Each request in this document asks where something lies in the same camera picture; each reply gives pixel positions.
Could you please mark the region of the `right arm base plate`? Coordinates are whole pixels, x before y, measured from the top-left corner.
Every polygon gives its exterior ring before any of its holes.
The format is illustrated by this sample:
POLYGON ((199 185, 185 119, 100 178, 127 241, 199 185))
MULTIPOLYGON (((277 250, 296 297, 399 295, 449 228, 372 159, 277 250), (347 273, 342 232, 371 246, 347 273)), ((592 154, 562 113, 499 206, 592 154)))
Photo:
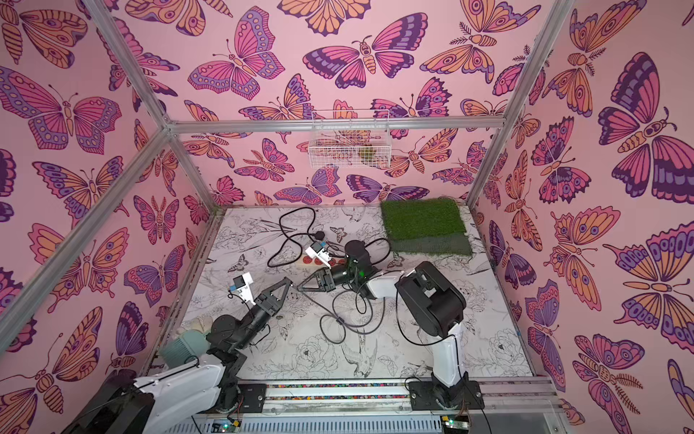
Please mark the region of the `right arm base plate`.
POLYGON ((453 387, 433 381, 407 382, 412 410, 483 410, 484 397, 480 384, 463 381, 453 387))

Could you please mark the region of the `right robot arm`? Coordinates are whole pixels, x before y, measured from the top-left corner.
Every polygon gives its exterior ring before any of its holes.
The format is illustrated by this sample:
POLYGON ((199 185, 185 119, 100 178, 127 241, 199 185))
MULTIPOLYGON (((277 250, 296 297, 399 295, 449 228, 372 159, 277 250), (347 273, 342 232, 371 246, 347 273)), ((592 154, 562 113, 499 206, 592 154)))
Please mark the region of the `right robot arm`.
POLYGON ((464 385, 460 341, 467 304, 462 293, 429 261, 410 271, 381 271, 372 261, 369 246, 352 240, 334 258, 325 242, 313 242, 305 248, 305 256, 318 260, 322 267, 299 284, 297 291, 308 298, 312 293, 342 288, 354 294, 369 315, 373 314, 374 300, 381 299, 387 305, 391 299, 396 309, 404 305, 419 329, 433 338, 431 342, 410 343, 431 349, 435 384, 446 391, 464 385))

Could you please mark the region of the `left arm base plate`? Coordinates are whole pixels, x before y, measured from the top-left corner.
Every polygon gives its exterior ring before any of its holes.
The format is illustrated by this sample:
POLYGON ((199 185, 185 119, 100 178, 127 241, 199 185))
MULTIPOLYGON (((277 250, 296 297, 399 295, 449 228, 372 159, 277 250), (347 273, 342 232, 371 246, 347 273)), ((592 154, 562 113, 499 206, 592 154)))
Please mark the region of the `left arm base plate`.
POLYGON ((220 389, 220 396, 215 410, 220 413, 260 413, 266 400, 265 383, 242 383, 225 386, 220 389))

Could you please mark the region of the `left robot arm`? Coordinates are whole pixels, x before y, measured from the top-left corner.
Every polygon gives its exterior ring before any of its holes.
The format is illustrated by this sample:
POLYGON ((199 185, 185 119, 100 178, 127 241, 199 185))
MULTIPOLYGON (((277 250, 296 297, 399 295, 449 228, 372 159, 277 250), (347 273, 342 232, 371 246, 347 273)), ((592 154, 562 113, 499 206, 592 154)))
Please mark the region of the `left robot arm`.
POLYGON ((243 318, 216 318, 204 354, 160 374, 108 379, 63 431, 161 433, 217 405, 239 406, 238 372, 247 360, 242 351, 279 313, 292 287, 292 280, 283 278, 253 298, 243 318))

